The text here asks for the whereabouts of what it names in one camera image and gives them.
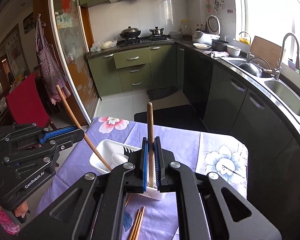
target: cutting board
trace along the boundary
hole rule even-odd
[[[271,68],[277,68],[281,54],[281,46],[255,36],[250,51],[255,57],[264,58]],[[259,63],[264,68],[269,68],[262,60],[256,59],[255,62]]]

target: floral tablecloth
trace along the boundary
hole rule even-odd
[[[147,125],[112,117],[95,118],[87,135],[97,146],[109,139],[127,145],[141,147],[143,137],[147,137]],[[154,136],[159,136],[163,149],[172,151],[175,159],[193,171],[206,174],[217,172],[241,195],[247,195],[247,148],[237,139],[197,131],[154,126]],[[52,184],[43,195],[37,214],[42,212],[72,184],[87,172],[98,174],[89,164],[92,150],[82,140],[72,150],[68,158],[53,178]],[[140,195],[133,195],[126,208],[122,239],[126,240],[131,231],[137,210],[146,207],[139,239],[178,239],[178,215],[175,193],[167,193],[165,199],[157,201]]]

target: red chair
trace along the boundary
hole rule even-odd
[[[17,124],[36,123],[38,127],[56,129],[44,109],[32,73],[6,97],[11,116]]]

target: gas stove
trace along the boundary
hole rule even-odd
[[[126,39],[125,42],[121,44],[121,47],[138,44],[138,43],[149,43],[149,45],[151,45],[151,43],[154,41],[173,41],[173,40],[168,38],[166,35],[150,36],[150,37],[143,37],[143,38],[132,38],[132,39]]]

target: rice cooker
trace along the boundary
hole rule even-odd
[[[211,15],[208,18],[208,30],[209,33],[202,31],[196,31],[192,35],[192,41],[194,43],[212,44],[212,40],[218,40],[220,38],[220,22],[217,16]]]

